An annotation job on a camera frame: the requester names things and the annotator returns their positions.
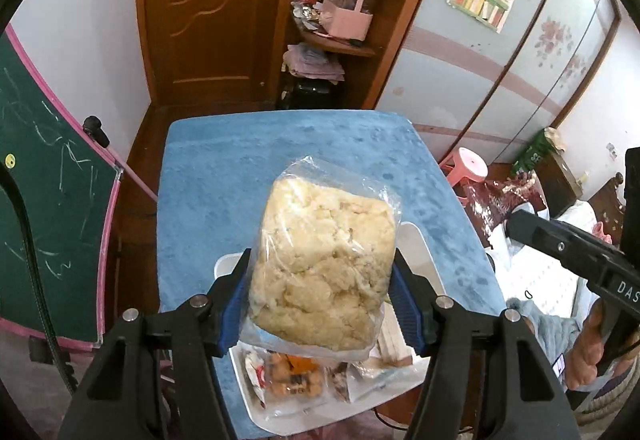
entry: sliding wardrobe door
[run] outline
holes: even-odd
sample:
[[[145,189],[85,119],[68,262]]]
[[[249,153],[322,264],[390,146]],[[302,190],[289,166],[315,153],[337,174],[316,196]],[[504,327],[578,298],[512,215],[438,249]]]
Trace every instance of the sliding wardrobe door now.
[[[599,0],[598,7],[591,17],[589,28],[582,41],[575,48],[556,84],[542,105],[536,109],[530,120],[515,136],[513,143],[509,144],[500,154],[498,162],[514,162],[525,146],[523,143],[529,143],[538,131],[550,126],[557,117],[558,107],[564,108],[569,102],[594,64],[616,19],[613,1],[615,0]]]
[[[565,71],[574,66],[571,60],[592,20],[598,17],[599,1],[546,0],[513,65],[460,140],[460,146],[473,149],[491,163],[513,141],[514,146],[503,156],[510,162],[516,149],[556,118],[563,104],[561,94],[551,92],[567,74]],[[565,88],[562,96],[568,93],[570,97],[574,91]],[[478,135],[489,135],[494,141],[478,139]]]
[[[515,0],[498,34],[447,0],[422,0],[376,109],[409,118],[440,158],[492,90],[541,1]]]

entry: wooden door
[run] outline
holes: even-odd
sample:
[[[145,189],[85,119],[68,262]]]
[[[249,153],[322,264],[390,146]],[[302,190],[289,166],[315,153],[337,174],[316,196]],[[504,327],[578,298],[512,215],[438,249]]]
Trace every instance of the wooden door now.
[[[137,1],[148,80],[159,103],[268,98],[278,0]]]

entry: white tray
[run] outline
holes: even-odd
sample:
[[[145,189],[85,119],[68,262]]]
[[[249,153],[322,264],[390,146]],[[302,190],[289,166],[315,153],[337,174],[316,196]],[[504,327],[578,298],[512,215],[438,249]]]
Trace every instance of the white tray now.
[[[424,237],[415,224],[402,222],[398,231],[398,248],[412,272],[426,277],[435,292],[438,295],[444,295],[442,280],[433,264],[433,258],[431,258]],[[214,267],[214,277],[230,274],[241,255],[241,253],[234,253],[221,257]],[[249,418],[258,427],[281,436],[293,435],[338,422],[388,402],[420,385],[424,381],[429,365],[429,359],[415,358],[413,366],[401,368],[402,373],[394,376],[386,386],[367,393],[356,402],[344,403],[331,399],[320,406],[307,409],[296,415],[270,416],[267,410],[260,405],[260,401],[255,396],[251,383],[244,373],[242,343],[233,346],[229,350],[229,354]]]

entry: pink stool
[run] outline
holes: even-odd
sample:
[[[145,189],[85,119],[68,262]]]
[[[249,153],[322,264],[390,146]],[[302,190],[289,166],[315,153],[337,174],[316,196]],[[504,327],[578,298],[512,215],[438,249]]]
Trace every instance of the pink stool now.
[[[486,164],[482,157],[472,152],[466,147],[454,149],[441,163],[440,169],[447,175],[447,181],[451,187],[455,186],[462,179],[468,178],[475,182],[482,182],[488,173]],[[468,200],[458,197],[462,207],[466,207]]]

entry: pink frame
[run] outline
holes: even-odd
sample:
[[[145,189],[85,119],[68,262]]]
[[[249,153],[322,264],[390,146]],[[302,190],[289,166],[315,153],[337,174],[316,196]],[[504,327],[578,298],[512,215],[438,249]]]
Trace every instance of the pink frame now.
[[[115,166],[116,163],[102,147],[98,146],[94,141],[89,138],[88,135],[82,131],[82,125],[74,119],[74,117],[69,113],[69,111],[65,108],[65,106],[60,102],[60,99],[53,93],[49,85],[47,85],[46,81],[37,71],[35,65],[27,56],[27,53],[24,51],[24,48],[20,44],[18,37],[13,30],[12,26],[9,24],[6,26],[4,30],[6,35],[9,38],[16,54],[22,61],[24,67],[29,71],[31,77],[42,92],[45,94],[45,97],[50,101],[53,106],[56,107],[56,110],[65,118],[66,122],[71,125],[71,127],[80,135],[84,141],[91,146],[95,152],[100,155],[109,165]],[[118,198],[118,191],[120,189],[120,180],[117,178],[113,187],[111,188],[111,195],[109,198],[109,204],[107,205],[107,213],[104,218],[104,227],[102,228],[102,240],[100,241],[100,253],[98,256],[98,283],[96,287],[96,301],[95,301],[95,312],[96,312],[96,324],[97,324],[97,341],[95,343],[89,343],[87,341],[79,341],[76,339],[68,339],[66,337],[58,337],[58,342],[60,346],[64,348],[68,348],[70,350],[79,350],[90,352],[94,347],[100,346],[102,343],[102,336],[105,334],[105,324],[104,324],[104,289],[105,289],[105,277],[107,270],[107,249],[109,246],[109,237],[111,235],[111,224],[113,223],[113,213],[115,211],[116,200]],[[0,318],[0,327],[4,330],[8,330],[12,333],[28,337],[40,337],[44,338],[44,333],[38,332],[37,330],[32,330],[30,328],[24,327],[22,325],[18,325],[14,322],[7,321],[6,319]]]

